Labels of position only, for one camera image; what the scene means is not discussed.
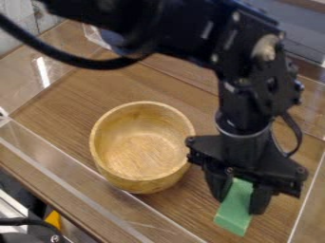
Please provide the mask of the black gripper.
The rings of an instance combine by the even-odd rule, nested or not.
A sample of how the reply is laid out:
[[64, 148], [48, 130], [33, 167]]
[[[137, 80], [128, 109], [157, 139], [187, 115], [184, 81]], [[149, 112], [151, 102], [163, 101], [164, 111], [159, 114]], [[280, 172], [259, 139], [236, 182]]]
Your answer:
[[307, 169], [290, 156], [302, 142], [295, 122], [287, 123], [296, 138], [295, 148], [284, 152], [272, 136], [271, 125], [255, 134], [239, 135], [219, 130], [217, 135], [185, 138], [187, 161], [203, 172], [212, 197], [221, 202], [229, 192], [232, 179], [252, 183], [248, 214], [262, 215], [272, 195], [300, 196]]

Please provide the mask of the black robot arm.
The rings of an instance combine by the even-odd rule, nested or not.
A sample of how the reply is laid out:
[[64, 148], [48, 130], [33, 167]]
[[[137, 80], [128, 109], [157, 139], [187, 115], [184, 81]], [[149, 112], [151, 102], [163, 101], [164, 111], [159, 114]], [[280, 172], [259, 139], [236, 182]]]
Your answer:
[[235, 179], [252, 185], [251, 215], [263, 214], [278, 194], [300, 195], [308, 171], [280, 149], [271, 131], [275, 119], [299, 128], [288, 110], [304, 89], [276, 20], [243, 0], [37, 1], [50, 14], [98, 28], [116, 55], [90, 60], [64, 52], [0, 13], [0, 29], [58, 62], [114, 70], [161, 53], [215, 73], [217, 133], [191, 137], [185, 145], [216, 200], [224, 200]]

